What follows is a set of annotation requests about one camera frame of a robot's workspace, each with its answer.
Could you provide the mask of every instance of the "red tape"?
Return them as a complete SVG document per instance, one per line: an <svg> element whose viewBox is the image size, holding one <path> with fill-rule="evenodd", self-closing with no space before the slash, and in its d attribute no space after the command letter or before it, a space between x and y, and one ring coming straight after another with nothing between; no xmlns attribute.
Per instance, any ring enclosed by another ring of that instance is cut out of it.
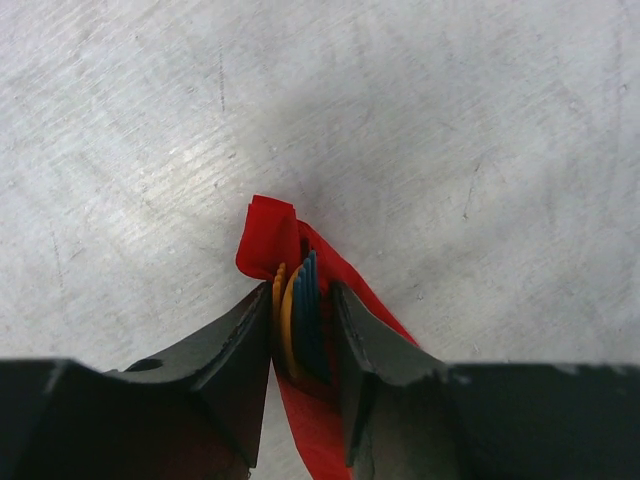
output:
<svg viewBox="0 0 640 480"><path fill-rule="evenodd" d="M313 228L296 218L293 205L260 195L253 197L236 255L236 265L242 273L273 281L281 262L286 263L287 272L293 272L310 250L317 253L323 295L332 282L347 284L371 313L417 345L360 274ZM282 372L276 373L296 448L311 476L315 480L349 480L337 403L305 393Z"/></svg>

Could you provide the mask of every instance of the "gray surface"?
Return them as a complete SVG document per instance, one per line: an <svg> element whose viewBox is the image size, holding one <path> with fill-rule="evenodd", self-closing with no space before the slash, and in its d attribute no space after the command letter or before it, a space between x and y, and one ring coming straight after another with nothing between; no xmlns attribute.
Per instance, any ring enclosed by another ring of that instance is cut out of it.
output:
<svg viewBox="0 0 640 480"><path fill-rule="evenodd" d="M261 192L438 357L640 362L639 41L639 0L3 0L0 354L204 325ZM277 395L253 478L308 478Z"/></svg>

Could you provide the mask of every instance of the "scratch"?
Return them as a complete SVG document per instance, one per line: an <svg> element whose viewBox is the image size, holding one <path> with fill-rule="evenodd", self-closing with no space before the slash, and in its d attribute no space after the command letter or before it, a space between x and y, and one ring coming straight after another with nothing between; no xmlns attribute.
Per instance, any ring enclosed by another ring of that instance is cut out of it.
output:
<svg viewBox="0 0 640 480"><path fill-rule="evenodd" d="M80 255L81 253L83 253L86 250L86 248L82 247L80 248L80 250L78 250L76 253L74 253L73 255L71 255L69 257L69 260L73 260L74 258L76 258L78 255Z"/></svg>
<svg viewBox="0 0 640 480"><path fill-rule="evenodd" d="M616 32L615 46L615 136L616 136L616 154L620 153L620 130L622 128L622 26L618 27Z"/></svg>
<svg viewBox="0 0 640 480"><path fill-rule="evenodd" d="M482 166L482 160L480 160L476 168L473 170L473 178L471 179L471 186L469 187L469 193L467 194L467 203L464 204L464 212L462 212L462 218L465 221L469 220L469 215L467 214L467 211L469 210L469 205L471 204L471 195L473 194L473 191L476 188L476 178L478 178L477 174L481 166Z"/></svg>
<svg viewBox="0 0 640 480"><path fill-rule="evenodd" d="M53 368L49 372L49 378L47 379L47 383L44 386L44 393L49 394L53 392L53 389L56 388L56 383L64 373L65 364L63 362L55 362Z"/></svg>
<svg viewBox="0 0 640 480"><path fill-rule="evenodd" d="M60 284L60 293L64 290L64 275L62 275L62 266L60 265L60 252L58 250L58 241L56 234L51 230L51 240L53 241L53 254L56 257L56 269L58 271L58 283Z"/></svg>
<svg viewBox="0 0 640 480"><path fill-rule="evenodd" d="M496 165L496 162L494 162L493 160L491 160L491 165L493 165L493 168L496 169L496 172L498 172L498 175L500 175L500 178L502 178L502 181L504 183L507 183L507 179L504 177L504 175L502 174L502 171L500 171L500 169L498 168L498 165Z"/></svg>
<svg viewBox="0 0 640 480"><path fill-rule="evenodd" d="M622 10L625 18L629 22L629 25L631 26L631 28L633 28L633 19L631 18L631 12L629 12L629 5L627 5L627 0L618 0L618 5L620 6L620 9Z"/></svg>
<svg viewBox="0 0 640 480"><path fill-rule="evenodd" d="M451 130L452 132L457 132L458 129L452 125L449 125L447 122L443 122L442 120L438 120L438 123L440 125L442 125L443 127L447 127L449 130Z"/></svg>
<svg viewBox="0 0 640 480"><path fill-rule="evenodd" d="M218 57L218 63L220 67L220 71L218 72L218 84L220 85L220 105L222 106L222 111L224 112L226 110L226 106L224 102L224 63L222 56L222 47L220 47Z"/></svg>

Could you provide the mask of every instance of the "red wrapping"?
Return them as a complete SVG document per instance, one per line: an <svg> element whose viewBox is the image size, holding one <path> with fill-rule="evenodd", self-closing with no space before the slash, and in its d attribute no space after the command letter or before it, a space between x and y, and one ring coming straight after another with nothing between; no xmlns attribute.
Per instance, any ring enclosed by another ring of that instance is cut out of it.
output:
<svg viewBox="0 0 640 480"><path fill-rule="evenodd" d="M329 284L349 285L376 317L416 344L369 288L358 272L315 230L296 218L293 205L256 195L249 205L244 233L236 255L236 265L245 275L273 281L278 265L285 262L293 272L310 250L318 258L319 286L322 294ZM296 388L276 369L282 401L296 447L315 480L348 480L344 466L342 425L337 403L330 398L312 396Z"/></svg>

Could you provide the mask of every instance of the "black plier jaw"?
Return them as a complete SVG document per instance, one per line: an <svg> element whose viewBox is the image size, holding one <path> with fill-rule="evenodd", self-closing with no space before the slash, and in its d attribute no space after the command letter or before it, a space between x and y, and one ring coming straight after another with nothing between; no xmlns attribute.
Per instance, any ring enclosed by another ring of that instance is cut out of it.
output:
<svg viewBox="0 0 640 480"><path fill-rule="evenodd" d="M64 359L0 362L0 479L248 478L270 315L265 283L123 372Z"/></svg>

